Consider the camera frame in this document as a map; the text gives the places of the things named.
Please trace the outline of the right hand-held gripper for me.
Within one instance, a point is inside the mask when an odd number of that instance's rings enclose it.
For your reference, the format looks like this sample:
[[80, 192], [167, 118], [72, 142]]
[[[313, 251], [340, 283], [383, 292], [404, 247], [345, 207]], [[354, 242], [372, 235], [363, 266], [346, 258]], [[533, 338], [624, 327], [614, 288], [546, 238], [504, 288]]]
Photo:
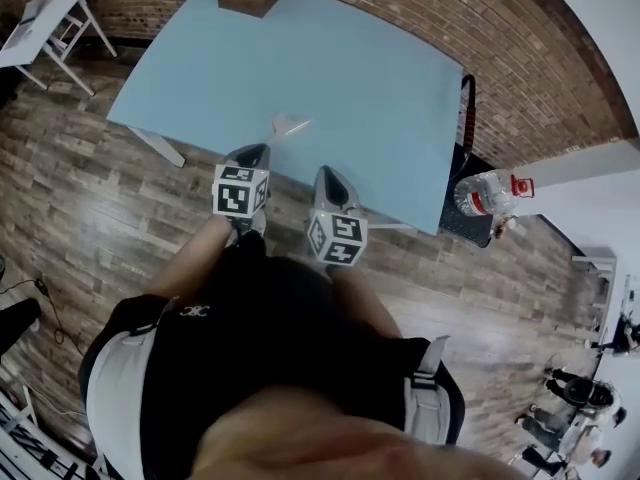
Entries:
[[327, 165], [316, 176], [306, 236], [315, 259], [327, 265], [354, 266], [368, 243], [356, 189]]

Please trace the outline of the person's black shirt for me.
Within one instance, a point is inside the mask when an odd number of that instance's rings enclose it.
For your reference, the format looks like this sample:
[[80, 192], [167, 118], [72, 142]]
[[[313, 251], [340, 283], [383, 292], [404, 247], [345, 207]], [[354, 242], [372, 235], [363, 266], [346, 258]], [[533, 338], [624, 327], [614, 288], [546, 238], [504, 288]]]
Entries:
[[302, 388], [350, 416], [452, 445], [465, 416], [433, 343], [387, 338], [350, 316], [330, 282], [270, 257], [250, 232], [190, 303], [121, 301], [79, 370], [89, 427], [121, 480], [186, 480], [205, 431], [266, 388]]

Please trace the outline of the person's right forearm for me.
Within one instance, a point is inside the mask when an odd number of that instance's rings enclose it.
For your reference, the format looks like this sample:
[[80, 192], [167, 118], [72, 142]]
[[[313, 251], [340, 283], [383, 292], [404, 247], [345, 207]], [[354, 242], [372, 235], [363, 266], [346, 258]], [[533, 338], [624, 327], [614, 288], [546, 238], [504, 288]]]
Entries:
[[326, 272], [336, 299], [352, 317], [367, 323], [382, 336], [402, 337], [394, 318], [359, 269], [328, 265]]

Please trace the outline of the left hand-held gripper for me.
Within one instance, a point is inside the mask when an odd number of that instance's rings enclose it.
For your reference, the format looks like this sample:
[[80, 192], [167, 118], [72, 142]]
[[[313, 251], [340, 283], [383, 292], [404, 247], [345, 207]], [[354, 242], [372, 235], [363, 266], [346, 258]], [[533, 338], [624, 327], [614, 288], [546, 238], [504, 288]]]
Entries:
[[249, 231], [264, 235], [270, 153], [265, 143], [250, 144], [232, 151], [215, 167], [213, 213], [229, 219], [238, 236]]

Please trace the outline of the black platform cart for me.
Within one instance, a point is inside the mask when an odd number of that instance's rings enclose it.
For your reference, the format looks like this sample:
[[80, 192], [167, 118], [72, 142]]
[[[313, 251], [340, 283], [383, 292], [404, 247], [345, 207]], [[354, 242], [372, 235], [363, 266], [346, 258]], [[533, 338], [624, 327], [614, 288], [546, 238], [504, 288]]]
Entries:
[[447, 191], [439, 229], [447, 231], [480, 248], [491, 241], [492, 216], [466, 216], [456, 206], [454, 189], [465, 177], [488, 172], [492, 167], [473, 153], [476, 125], [476, 80], [472, 74], [462, 78], [461, 90], [467, 89], [467, 104], [462, 127], [462, 143], [454, 145]]

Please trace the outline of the white shelf rack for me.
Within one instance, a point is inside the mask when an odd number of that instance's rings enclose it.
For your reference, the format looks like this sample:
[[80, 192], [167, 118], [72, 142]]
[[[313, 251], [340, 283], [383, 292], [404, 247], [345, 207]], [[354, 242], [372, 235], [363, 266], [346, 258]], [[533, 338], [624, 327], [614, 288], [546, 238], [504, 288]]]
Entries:
[[607, 246], [587, 246], [579, 249], [571, 261], [595, 283], [595, 295], [589, 306], [596, 311], [594, 330], [602, 339], [608, 331], [607, 318], [615, 287], [617, 256]]

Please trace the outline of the light blue table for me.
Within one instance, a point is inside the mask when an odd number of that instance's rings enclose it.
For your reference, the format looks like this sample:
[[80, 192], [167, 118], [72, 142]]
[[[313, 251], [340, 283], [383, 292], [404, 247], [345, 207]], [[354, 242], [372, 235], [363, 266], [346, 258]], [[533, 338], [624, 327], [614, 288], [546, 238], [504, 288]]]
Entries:
[[219, 154], [263, 141], [274, 172], [312, 184], [338, 170], [361, 203], [438, 229], [456, 138], [461, 66], [337, 0], [279, 0], [262, 18], [186, 0], [136, 64], [108, 117]]

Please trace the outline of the small brown bottle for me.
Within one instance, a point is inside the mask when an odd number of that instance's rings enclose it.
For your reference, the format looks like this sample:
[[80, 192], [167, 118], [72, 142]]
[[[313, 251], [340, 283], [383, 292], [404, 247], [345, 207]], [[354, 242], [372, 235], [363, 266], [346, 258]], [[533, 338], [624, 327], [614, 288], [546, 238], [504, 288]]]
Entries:
[[493, 222], [491, 236], [495, 239], [501, 239], [509, 230], [517, 227], [517, 217], [515, 215], [496, 216]]

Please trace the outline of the white folding table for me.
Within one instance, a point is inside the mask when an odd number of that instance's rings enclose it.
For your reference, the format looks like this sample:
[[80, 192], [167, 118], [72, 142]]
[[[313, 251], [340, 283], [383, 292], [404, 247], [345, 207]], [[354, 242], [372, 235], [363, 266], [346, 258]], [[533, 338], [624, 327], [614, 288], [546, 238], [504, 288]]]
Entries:
[[0, 68], [13, 67], [41, 89], [45, 84], [27, 67], [46, 54], [89, 96], [95, 91], [67, 64], [66, 59], [88, 29], [94, 29], [112, 56], [117, 52], [92, 13], [87, 0], [31, 0], [19, 24], [0, 47]]

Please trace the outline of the person's left forearm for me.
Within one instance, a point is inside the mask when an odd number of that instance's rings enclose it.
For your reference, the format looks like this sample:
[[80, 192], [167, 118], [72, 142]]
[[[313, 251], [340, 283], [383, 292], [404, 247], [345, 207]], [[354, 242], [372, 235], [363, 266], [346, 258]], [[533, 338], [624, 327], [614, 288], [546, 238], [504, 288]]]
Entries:
[[230, 221], [211, 216], [153, 278], [146, 294], [186, 301], [204, 286], [232, 234]]

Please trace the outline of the large clear water bottle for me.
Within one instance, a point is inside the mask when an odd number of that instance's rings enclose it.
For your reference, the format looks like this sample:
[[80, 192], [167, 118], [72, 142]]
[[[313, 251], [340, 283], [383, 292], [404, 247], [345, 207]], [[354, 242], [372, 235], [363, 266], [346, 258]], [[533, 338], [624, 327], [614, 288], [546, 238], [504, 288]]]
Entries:
[[456, 207], [471, 217], [511, 214], [520, 199], [534, 197], [532, 178], [519, 178], [504, 169], [468, 176], [454, 188]]

